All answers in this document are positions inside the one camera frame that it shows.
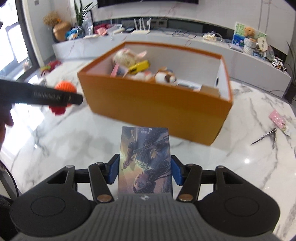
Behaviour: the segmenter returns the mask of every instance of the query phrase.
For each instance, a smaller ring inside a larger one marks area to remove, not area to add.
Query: scissors
[[[260,139],[258,139],[257,141],[254,141],[251,145],[253,145],[253,144],[257,143],[258,141],[263,140],[265,137],[268,137],[268,136],[271,136],[271,135],[274,136],[274,140],[273,140],[273,143],[272,143],[272,149],[274,149],[275,143],[276,143],[276,128],[273,128],[270,132],[268,132],[267,134],[261,136]]]

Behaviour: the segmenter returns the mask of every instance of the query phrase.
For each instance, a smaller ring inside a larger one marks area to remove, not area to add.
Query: black tv screen
[[[199,0],[182,0],[177,2],[188,2],[188,3],[195,3],[198,4]],[[110,6],[114,4],[121,4],[121,3],[127,3],[127,2],[143,2],[139,0],[98,0],[98,7],[105,7]]]

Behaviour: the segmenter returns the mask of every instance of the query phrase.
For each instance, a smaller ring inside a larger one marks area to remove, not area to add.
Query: pink package
[[[289,127],[286,125],[286,121],[284,120],[284,118],[276,110],[271,112],[271,114],[269,115],[269,118],[287,136],[289,136],[291,134],[290,130],[289,130]]]

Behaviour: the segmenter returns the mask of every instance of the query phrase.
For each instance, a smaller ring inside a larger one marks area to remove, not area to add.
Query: human hand
[[[13,120],[10,114],[11,107],[12,107],[11,104],[9,105],[0,104],[0,148],[5,138],[5,133],[6,133],[5,125],[13,126]]]

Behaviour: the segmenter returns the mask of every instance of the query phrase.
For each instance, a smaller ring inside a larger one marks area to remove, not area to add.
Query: cardboard box
[[[121,48],[148,51],[150,70],[163,66],[176,77],[215,87],[219,97],[188,88],[110,77],[111,59]],[[232,106],[224,59],[211,52],[149,42],[125,42],[83,68],[78,77],[91,110],[137,126],[167,127],[169,134],[211,145]]]

